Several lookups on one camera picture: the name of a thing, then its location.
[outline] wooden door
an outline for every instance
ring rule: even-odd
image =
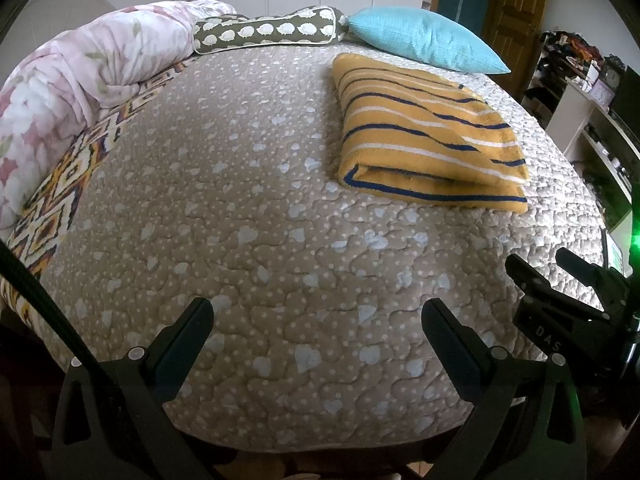
[[[546,0],[489,0],[483,39],[511,69],[492,79],[518,98],[532,72]]]

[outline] yellow striped towel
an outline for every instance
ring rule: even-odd
[[[333,75],[344,112],[344,184],[401,200],[527,210],[522,150],[479,95],[358,54],[338,55]]]

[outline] tv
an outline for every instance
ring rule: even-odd
[[[640,75],[630,66],[626,67],[609,110],[614,119],[622,121],[633,133],[637,146],[640,143]]]

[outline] polka dot pattern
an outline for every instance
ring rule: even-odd
[[[340,52],[421,68],[482,95],[529,165],[529,211],[420,206],[335,181]],[[254,451],[371,447],[458,425],[458,398],[420,326],[440,297],[489,345],[539,352],[511,323],[516,252],[582,301],[553,264],[601,258],[593,198],[536,121],[484,75],[361,44],[240,49],[195,61],[130,123],[82,196],[43,283],[100,360],[148,345],[194,296],[215,327],[177,399],[181,430]],[[42,320],[52,355],[71,355]]]

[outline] light blue pillow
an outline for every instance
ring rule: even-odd
[[[414,61],[460,72],[511,71],[470,30],[428,10],[368,7],[349,18],[349,27],[370,45]]]

